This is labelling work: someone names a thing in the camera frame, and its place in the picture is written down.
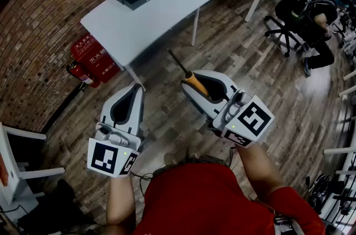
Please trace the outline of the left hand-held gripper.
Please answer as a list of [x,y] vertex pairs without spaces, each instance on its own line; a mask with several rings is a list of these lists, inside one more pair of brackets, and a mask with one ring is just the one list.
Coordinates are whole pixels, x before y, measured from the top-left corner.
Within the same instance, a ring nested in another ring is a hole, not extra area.
[[128,176],[140,155],[141,138],[136,135],[143,111],[144,89],[137,83],[117,91],[103,104],[101,122],[88,140],[88,169],[113,178]]

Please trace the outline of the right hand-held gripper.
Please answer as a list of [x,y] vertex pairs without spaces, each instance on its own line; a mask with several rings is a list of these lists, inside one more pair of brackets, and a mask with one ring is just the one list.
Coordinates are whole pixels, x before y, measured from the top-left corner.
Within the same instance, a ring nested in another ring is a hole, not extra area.
[[238,90],[223,73],[205,69],[193,73],[207,89],[208,96],[186,81],[181,81],[182,90],[201,113],[214,119],[212,126],[220,137],[244,148],[257,142],[274,120],[258,96]]

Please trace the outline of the orange-handled screwdriver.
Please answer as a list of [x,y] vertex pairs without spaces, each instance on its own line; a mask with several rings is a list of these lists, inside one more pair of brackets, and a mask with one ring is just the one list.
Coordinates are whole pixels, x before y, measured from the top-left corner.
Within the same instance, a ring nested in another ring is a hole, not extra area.
[[179,59],[174,55],[173,51],[171,49],[167,49],[168,53],[170,56],[174,59],[174,61],[177,63],[177,65],[184,71],[185,74],[185,81],[187,83],[192,84],[198,91],[203,93],[205,96],[209,96],[209,93],[205,86],[195,77],[192,71],[188,71],[183,64],[179,61]]

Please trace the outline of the person's left forearm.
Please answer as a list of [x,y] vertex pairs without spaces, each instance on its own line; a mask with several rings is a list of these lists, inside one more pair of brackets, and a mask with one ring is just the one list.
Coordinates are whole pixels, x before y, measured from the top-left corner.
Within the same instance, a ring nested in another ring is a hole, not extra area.
[[131,216],[135,222],[136,203],[131,173],[120,178],[110,178],[106,206],[106,223],[118,226]]

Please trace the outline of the person's right forearm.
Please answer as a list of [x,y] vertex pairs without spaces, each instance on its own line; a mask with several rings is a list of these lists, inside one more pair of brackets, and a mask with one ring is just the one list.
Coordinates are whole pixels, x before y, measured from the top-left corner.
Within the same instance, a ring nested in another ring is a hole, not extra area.
[[273,161],[259,143],[248,148],[236,146],[245,174],[261,201],[279,188],[285,187],[284,181]]

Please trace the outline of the white table leg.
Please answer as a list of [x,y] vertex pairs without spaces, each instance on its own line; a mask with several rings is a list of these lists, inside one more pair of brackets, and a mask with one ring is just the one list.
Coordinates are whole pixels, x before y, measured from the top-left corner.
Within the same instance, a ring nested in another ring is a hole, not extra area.
[[193,24],[193,29],[192,29],[192,40],[191,40],[192,47],[194,47],[194,45],[195,45],[197,25],[198,25],[198,21],[199,21],[199,13],[200,13],[200,8],[197,8],[195,11],[195,18],[194,18],[194,24]]
[[140,81],[139,77],[136,75],[136,73],[134,72],[134,70],[131,68],[131,66],[128,64],[125,66],[125,69],[128,71],[128,73],[130,74],[130,76],[133,78],[133,80],[138,83],[144,91],[146,91],[146,88],[144,87],[144,85],[142,84],[142,82]]

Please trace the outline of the red fire extinguisher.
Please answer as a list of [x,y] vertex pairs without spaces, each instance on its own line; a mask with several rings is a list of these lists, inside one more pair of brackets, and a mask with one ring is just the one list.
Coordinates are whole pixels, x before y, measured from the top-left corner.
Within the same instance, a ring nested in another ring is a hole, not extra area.
[[72,61],[67,65],[66,70],[70,75],[92,88],[97,88],[100,85],[100,81],[97,77],[77,61]]

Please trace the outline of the red fire extinguisher cabinet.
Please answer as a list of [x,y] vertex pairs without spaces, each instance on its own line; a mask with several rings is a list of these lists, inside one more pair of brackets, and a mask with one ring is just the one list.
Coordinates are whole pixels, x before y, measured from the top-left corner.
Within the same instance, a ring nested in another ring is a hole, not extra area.
[[120,68],[103,46],[91,34],[86,34],[72,47],[74,59],[102,83],[107,83]]

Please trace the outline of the black office chair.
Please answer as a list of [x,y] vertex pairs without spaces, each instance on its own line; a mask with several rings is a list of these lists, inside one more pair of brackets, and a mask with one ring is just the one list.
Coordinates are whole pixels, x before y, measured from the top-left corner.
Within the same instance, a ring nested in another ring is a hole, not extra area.
[[294,34],[297,34],[302,40],[308,43],[311,38],[311,20],[308,14],[308,7],[311,0],[282,0],[275,7],[276,16],[284,22],[281,24],[272,16],[266,16],[265,21],[272,20],[279,29],[265,32],[268,37],[274,33],[281,33],[285,37],[287,52],[286,57],[290,55],[289,38],[296,41],[296,48],[301,46]]

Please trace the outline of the person's red shirt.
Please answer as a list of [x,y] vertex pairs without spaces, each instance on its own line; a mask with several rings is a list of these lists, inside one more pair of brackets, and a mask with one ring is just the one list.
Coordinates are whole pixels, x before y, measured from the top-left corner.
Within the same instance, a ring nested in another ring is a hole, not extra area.
[[151,180],[142,220],[132,235],[275,235],[277,214],[295,220],[304,235],[325,235],[318,214],[293,188],[251,201],[230,168],[185,164]]

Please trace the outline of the black bag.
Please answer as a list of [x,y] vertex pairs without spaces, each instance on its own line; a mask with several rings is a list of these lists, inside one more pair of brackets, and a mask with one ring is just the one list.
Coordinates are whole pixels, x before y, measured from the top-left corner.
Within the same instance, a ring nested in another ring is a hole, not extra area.
[[75,193],[63,179],[57,182],[52,193],[45,195],[32,211],[18,220],[18,226],[28,235],[50,235],[92,223],[75,203]]

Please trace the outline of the white shelf unit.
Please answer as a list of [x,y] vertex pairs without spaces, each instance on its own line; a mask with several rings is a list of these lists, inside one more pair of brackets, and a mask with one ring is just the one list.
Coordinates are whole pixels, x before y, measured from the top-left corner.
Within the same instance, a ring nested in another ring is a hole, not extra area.
[[65,173],[63,167],[43,169],[37,171],[20,171],[19,164],[13,155],[8,135],[25,137],[37,140],[46,140],[47,136],[41,133],[23,131],[21,129],[5,126],[0,122],[0,191],[6,202],[12,204],[20,181],[34,178],[56,176]]

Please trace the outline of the white metal rack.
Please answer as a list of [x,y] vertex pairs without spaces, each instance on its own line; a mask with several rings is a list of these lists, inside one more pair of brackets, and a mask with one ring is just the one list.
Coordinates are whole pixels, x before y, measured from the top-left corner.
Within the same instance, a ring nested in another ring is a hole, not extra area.
[[343,148],[325,149],[324,155],[345,155],[342,168],[335,171],[338,181],[343,183],[339,193],[331,193],[322,217],[330,222],[343,234],[349,233],[356,227],[356,69],[343,77],[344,81],[354,81],[354,85],[339,93],[343,100],[351,101],[351,116],[345,120],[350,125],[350,143]]

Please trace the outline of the grey waist pouch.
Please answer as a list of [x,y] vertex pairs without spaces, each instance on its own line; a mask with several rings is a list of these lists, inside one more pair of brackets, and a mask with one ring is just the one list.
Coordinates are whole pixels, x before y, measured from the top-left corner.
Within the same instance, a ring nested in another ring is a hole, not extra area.
[[275,235],[304,235],[300,225],[293,219],[277,214],[274,217]]

